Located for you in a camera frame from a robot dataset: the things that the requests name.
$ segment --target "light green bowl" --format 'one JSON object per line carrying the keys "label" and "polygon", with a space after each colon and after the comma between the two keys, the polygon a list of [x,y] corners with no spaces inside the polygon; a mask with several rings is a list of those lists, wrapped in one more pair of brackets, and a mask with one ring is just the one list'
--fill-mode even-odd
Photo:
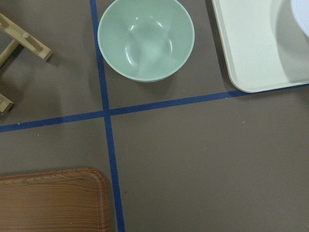
{"label": "light green bowl", "polygon": [[135,81],[154,82],[188,60],[194,27],[177,0],[116,0],[100,20],[98,44],[115,71]]}

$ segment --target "wooden stand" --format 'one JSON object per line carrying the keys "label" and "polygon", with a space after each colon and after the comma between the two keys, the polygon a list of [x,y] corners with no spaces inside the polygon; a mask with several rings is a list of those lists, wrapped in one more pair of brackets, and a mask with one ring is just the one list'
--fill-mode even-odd
{"label": "wooden stand", "polygon": [[[52,50],[21,29],[10,19],[0,14],[0,29],[10,36],[13,40],[0,55],[0,67],[6,59],[12,54],[19,44],[30,50],[44,61],[47,61],[52,55]],[[13,102],[0,94],[0,111],[7,112],[13,105]]]}
{"label": "wooden stand", "polygon": [[5,96],[0,94],[0,111],[5,113],[8,112],[13,106],[13,102],[7,99]]}

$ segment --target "wooden tray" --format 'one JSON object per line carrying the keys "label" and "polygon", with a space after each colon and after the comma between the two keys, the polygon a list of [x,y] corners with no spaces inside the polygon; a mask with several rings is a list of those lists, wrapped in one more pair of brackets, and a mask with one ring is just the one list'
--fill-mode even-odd
{"label": "wooden tray", "polygon": [[1,177],[0,231],[109,232],[107,182],[93,168]]}

